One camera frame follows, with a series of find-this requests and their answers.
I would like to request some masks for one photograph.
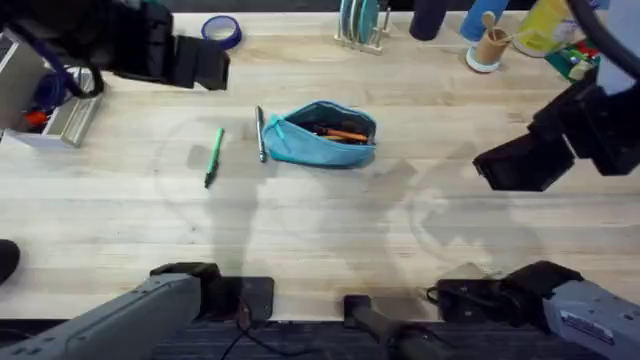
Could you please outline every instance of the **label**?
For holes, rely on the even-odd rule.
[[[613,332],[596,322],[564,310],[560,310],[560,318],[565,326],[578,330],[581,333],[591,336],[594,339],[598,339],[605,344],[609,344],[611,346],[615,344]]]

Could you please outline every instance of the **water bottle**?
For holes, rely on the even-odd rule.
[[[414,0],[411,36],[421,41],[433,40],[447,14],[447,3],[447,0]]]

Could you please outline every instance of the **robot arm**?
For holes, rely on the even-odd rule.
[[[195,318],[209,313],[215,264],[174,264],[137,288],[73,320],[0,349],[7,360],[139,360]]]
[[[440,280],[430,293],[444,321],[532,325],[611,360],[640,352],[640,306],[551,262],[502,280]]]
[[[476,157],[473,164],[494,190],[544,191],[575,158],[591,159],[605,176],[628,175],[640,163],[640,40],[634,26],[640,3],[612,1],[608,30],[586,0],[568,4],[604,58],[597,74],[536,113],[526,135]]]
[[[99,70],[128,79],[209,90],[226,89],[229,56],[217,42],[174,36],[173,16],[155,2],[118,0],[0,0],[0,27],[20,36],[53,70],[91,70],[96,88],[85,92],[71,76],[77,97],[103,90]]]

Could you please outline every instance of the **silver pen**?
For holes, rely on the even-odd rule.
[[[267,162],[267,152],[264,150],[264,139],[262,138],[262,127],[264,126],[264,114],[262,108],[256,106],[256,129],[258,130],[258,151],[260,152],[260,162]]]

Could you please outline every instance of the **blue tape roll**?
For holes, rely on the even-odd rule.
[[[216,39],[211,35],[216,31],[228,28],[232,28],[233,31],[224,39]],[[242,30],[240,30],[240,24],[238,24],[238,21],[231,16],[219,15],[210,18],[202,25],[202,30],[200,30],[200,32],[204,39],[217,41],[223,50],[232,49],[242,41]]]

